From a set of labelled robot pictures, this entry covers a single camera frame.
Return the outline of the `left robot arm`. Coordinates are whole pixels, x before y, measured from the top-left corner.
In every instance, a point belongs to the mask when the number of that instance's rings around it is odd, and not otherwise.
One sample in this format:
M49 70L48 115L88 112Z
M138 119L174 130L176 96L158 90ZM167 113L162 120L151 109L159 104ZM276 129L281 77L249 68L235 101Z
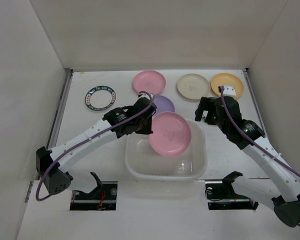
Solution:
M45 146L37 149L36 171L40 181L35 193L36 200L45 200L39 196L41 187L46 188L48 197L69 188L74 179L69 170L97 148L133 133L152 134L152 116L157 110L154 99L153 94L141 91L134 105L114 108L68 142L50 149Z

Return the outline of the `white plate green rim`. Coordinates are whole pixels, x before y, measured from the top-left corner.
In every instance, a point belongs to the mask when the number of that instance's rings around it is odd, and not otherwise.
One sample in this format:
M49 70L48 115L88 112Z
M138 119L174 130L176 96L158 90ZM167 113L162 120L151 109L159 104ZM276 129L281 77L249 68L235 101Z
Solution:
M90 89L84 98L86 107L101 112L112 107L116 101L116 92L110 86L99 85Z

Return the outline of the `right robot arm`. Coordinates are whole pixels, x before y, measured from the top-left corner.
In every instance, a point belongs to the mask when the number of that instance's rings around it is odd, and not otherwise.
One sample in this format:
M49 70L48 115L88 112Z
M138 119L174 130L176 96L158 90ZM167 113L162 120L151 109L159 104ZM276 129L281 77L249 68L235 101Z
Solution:
M273 148L264 131L242 118L239 103L230 96L202 97L195 121L218 126L226 138L254 160L273 186L256 183L233 171L222 179L222 193L255 200L272 210L288 227L300 225L300 175Z

